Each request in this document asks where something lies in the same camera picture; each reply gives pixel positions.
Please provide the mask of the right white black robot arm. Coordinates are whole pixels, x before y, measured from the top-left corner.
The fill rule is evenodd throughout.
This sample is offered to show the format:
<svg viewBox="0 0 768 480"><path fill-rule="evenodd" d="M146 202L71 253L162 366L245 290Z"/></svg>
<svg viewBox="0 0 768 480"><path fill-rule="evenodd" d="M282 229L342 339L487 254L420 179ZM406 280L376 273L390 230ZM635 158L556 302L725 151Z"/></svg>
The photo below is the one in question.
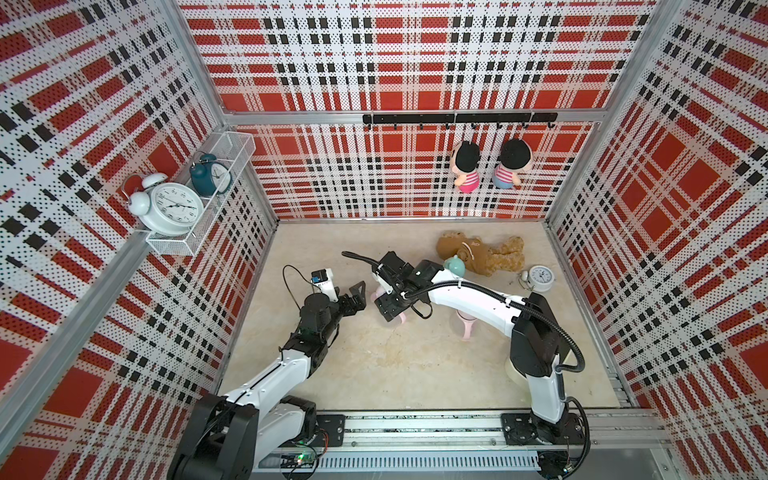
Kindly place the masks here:
<svg viewBox="0 0 768 480"><path fill-rule="evenodd" d="M375 304L387 321L423 302L452 308L508 337L507 374L520 380L531 398L530 413L510 428L513 441L520 445L565 442L566 429L574 423L566 405L563 371L573 348L543 296L503 294L429 260L412 266L393 251L372 262L372 275L383 290Z"/></svg>

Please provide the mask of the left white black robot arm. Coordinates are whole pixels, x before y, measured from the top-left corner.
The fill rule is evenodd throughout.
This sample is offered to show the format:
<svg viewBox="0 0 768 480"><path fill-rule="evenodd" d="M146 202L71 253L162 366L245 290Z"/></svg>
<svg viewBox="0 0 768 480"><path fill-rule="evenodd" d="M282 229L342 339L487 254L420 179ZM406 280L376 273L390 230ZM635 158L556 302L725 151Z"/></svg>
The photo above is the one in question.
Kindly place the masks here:
<svg viewBox="0 0 768 480"><path fill-rule="evenodd" d="M316 404L290 394L325 359L342 318L366 308L366 284L331 299L312 293L278 357L223 396L206 394L194 405L170 463L169 479L248 479L253 468L286 442L309 442L317 429Z"/></svg>

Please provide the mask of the pink bottle handle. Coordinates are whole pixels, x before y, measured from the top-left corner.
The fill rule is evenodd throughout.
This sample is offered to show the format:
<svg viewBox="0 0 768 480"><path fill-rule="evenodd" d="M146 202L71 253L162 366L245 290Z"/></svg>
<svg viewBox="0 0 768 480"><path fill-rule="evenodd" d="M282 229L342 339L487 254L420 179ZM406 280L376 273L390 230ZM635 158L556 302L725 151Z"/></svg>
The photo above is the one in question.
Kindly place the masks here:
<svg viewBox="0 0 768 480"><path fill-rule="evenodd" d="M469 341L472 335L474 324L477 321L477 319L461 311L456 311L456 315L463 325L462 340Z"/></svg>
<svg viewBox="0 0 768 480"><path fill-rule="evenodd" d="M385 294L384 288L381 287L381 286L378 286L376 288L376 290L370 295L370 301L371 302L375 302L376 299L378 299L379 297L381 297L384 294ZM405 324L406 320L407 320L405 313L404 312L399 313L398 314L398 319L400 320L400 322L402 324Z"/></svg>

